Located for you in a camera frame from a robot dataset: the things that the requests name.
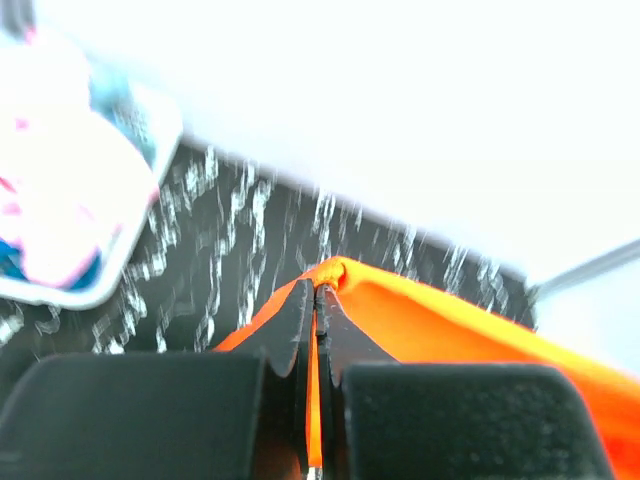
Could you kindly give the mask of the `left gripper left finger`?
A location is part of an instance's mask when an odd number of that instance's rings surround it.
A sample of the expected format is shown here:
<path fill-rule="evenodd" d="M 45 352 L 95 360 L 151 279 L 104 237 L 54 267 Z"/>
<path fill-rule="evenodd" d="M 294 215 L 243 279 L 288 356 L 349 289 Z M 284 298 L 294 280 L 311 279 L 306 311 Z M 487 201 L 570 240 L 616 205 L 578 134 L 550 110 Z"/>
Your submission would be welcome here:
<path fill-rule="evenodd" d="M 5 479 L 300 479 L 314 289 L 214 353 L 68 354 L 1 413 Z"/>

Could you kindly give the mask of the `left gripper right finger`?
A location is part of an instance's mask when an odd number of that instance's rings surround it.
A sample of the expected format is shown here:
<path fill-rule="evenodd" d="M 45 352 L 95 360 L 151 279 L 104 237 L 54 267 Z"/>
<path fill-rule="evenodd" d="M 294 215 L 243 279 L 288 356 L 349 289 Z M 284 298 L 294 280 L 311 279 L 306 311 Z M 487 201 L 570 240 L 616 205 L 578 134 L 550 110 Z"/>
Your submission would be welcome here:
<path fill-rule="evenodd" d="M 315 294 L 327 479 L 609 479 L 576 388 L 529 363 L 405 364 Z"/>

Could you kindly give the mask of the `orange t shirt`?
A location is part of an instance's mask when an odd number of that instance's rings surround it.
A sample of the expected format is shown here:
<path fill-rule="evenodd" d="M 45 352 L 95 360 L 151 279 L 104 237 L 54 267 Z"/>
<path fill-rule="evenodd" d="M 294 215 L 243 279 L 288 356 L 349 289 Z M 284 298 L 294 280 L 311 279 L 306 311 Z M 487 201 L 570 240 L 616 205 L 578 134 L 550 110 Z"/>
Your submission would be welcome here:
<path fill-rule="evenodd" d="M 326 285 L 355 325 L 401 363 L 529 363 L 558 370 L 576 388 L 591 416 L 613 469 L 609 479 L 638 477 L 636 379 L 455 296 L 351 259 L 331 258 L 276 289 L 250 325 L 232 333 L 219 350 L 229 350 L 271 318 L 301 280 L 310 281 L 314 289 L 306 410 L 308 471 L 318 468 L 322 472 L 323 466 L 315 294 Z"/>

